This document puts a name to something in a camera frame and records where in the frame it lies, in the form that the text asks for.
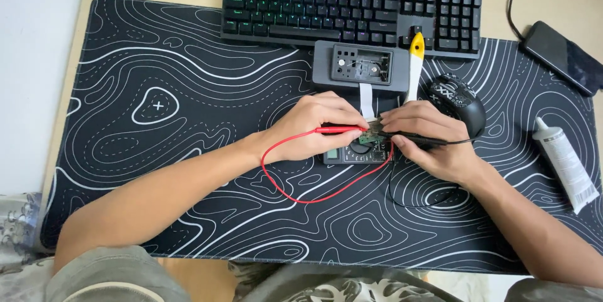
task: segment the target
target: black mouse pad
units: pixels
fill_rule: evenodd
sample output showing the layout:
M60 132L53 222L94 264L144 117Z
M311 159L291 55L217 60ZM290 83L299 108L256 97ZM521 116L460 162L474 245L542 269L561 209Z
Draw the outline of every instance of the black mouse pad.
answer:
M219 9L92 3L42 244L55 247L66 218L109 190L266 129L313 93L311 51L226 42L219 29ZM481 43L482 58L473 62L425 61L424 82L446 72L467 81L487 110L486 133L474 144L478 155L601 252L601 198L576 216L530 133L536 115L562 127L600 187L592 101L519 52L516 42ZM394 105L374 101L378 112ZM290 195L315 199L374 167L325 166L313 158L268 170ZM405 159L393 171L394 195L407 204L437 201L455 187ZM296 204L253 169L144 246L155 256L525 273L467 192L457 190L436 207L401 208L385 195L390 172L391 164L327 201Z

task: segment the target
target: smartphone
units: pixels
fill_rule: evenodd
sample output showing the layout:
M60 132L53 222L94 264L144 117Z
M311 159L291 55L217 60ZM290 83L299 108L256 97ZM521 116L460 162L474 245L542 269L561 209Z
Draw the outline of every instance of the smartphone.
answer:
M594 96L603 84L603 65L543 21L534 23L522 46L585 96Z

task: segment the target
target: spacebar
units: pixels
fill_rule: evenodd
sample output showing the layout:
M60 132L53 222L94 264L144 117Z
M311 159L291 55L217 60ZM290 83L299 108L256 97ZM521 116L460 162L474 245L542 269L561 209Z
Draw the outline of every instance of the spacebar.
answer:
M340 32L338 30L293 28L282 25L271 25L268 28L268 33L270 37L291 38L293 40L305 41L339 41L340 36Z

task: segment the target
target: glue tube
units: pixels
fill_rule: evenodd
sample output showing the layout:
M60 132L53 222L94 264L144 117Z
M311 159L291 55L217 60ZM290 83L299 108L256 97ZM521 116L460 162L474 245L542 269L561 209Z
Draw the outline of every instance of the glue tube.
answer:
M543 155L553 167L557 179L562 183L573 212L578 214L582 208L599 196L599 191L590 180L563 129L547 126L540 117L536 117L536 124L538 124L538 131L532 135L532 138L538 142Z

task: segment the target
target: black mouse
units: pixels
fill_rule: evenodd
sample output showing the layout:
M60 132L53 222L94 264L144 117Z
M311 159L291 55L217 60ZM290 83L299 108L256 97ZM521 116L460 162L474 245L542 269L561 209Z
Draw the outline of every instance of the black mouse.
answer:
M467 125L469 138L476 138L486 128L486 110L475 91L453 73L439 75L427 90L429 101L450 117Z

